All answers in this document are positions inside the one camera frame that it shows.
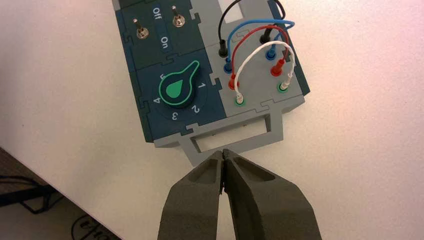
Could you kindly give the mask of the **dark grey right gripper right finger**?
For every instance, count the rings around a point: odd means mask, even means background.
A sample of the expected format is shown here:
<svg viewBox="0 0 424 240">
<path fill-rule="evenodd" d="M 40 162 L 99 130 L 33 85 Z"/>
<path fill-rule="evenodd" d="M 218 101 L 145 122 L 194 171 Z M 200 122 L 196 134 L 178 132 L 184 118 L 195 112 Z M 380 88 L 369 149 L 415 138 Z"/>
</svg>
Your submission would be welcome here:
<svg viewBox="0 0 424 240">
<path fill-rule="evenodd" d="M 293 182 L 223 150 L 224 191 L 238 240 L 320 240 L 314 209 Z"/>
</svg>

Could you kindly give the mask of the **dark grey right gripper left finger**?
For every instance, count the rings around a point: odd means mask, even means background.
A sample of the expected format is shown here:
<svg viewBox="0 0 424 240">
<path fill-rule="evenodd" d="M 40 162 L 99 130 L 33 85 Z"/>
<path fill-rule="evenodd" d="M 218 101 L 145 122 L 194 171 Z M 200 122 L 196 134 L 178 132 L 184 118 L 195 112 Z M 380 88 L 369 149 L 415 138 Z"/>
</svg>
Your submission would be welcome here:
<svg viewBox="0 0 424 240">
<path fill-rule="evenodd" d="M 159 240 L 215 240 L 222 192 L 223 153 L 216 151 L 169 190 Z"/>
</svg>

